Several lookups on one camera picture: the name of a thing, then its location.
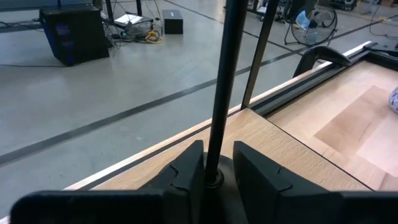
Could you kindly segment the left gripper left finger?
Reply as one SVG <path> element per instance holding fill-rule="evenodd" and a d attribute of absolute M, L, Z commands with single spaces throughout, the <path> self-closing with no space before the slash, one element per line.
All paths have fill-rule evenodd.
<path fill-rule="evenodd" d="M 10 224 L 196 224 L 204 188 L 203 141 L 194 141 L 137 190 L 43 190 L 20 198 Z"/>

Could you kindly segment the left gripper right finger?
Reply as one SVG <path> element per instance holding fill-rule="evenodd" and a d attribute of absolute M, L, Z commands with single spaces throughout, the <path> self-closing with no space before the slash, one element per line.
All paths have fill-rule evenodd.
<path fill-rule="evenodd" d="M 233 162 L 249 224 L 398 224 L 398 192 L 330 191 L 242 141 Z"/>

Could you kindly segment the short black candlestick holder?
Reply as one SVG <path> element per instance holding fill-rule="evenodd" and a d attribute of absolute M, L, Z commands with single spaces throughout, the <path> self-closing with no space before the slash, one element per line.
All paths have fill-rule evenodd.
<path fill-rule="evenodd" d="M 208 152 L 200 224 L 246 223 L 233 160 L 223 156 L 222 146 L 239 57 L 248 0 L 227 0 L 220 62 Z"/>

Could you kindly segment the white speckled candle tin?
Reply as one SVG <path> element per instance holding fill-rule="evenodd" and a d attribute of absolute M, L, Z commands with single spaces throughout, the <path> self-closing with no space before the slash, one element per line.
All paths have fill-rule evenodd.
<path fill-rule="evenodd" d="M 392 90 L 388 99 L 390 109 L 398 114 L 398 87 Z"/>

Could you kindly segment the black table clamp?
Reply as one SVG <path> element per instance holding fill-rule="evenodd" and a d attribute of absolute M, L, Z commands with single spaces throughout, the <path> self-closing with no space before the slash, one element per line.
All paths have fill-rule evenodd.
<path fill-rule="evenodd" d="M 352 64 L 351 60 L 339 53 L 339 51 L 327 46 L 316 46 L 303 54 L 293 74 L 293 78 L 311 70 L 318 59 L 346 67 Z"/>

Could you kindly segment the small black box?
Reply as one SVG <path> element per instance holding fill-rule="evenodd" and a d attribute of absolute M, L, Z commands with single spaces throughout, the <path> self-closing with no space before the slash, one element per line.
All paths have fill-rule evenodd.
<path fill-rule="evenodd" d="M 183 17 L 179 10 L 164 9 L 164 34 L 183 34 Z"/>

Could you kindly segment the black floor fan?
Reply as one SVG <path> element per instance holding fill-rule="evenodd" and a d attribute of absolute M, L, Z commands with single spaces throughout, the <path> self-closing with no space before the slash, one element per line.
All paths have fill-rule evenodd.
<path fill-rule="evenodd" d="M 330 42 L 338 31 L 336 11 L 324 4 L 303 8 L 289 21 L 284 37 L 285 45 L 301 44 L 307 47 Z"/>

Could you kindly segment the white paper sheet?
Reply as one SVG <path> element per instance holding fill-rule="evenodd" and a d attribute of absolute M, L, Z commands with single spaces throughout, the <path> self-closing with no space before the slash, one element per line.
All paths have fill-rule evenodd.
<path fill-rule="evenodd" d="M 136 24 L 143 19 L 141 16 L 136 16 L 134 14 L 125 14 L 117 19 L 115 19 L 115 23 L 121 25 L 128 25 L 128 24 Z"/>

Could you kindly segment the black computer tower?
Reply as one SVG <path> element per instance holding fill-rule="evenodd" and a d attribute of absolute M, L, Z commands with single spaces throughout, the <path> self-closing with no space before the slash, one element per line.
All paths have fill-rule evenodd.
<path fill-rule="evenodd" d="M 70 67 L 109 57 L 101 11 L 92 5 L 41 9 L 39 22 L 56 59 Z"/>

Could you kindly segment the black table frame rail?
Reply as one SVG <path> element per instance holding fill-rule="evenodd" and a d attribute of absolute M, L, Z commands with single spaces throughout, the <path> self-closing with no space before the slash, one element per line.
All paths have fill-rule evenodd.
<path fill-rule="evenodd" d="M 346 52 L 350 67 L 326 62 L 261 95 L 248 106 L 368 190 L 398 190 L 398 53 L 374 42 Z"/>

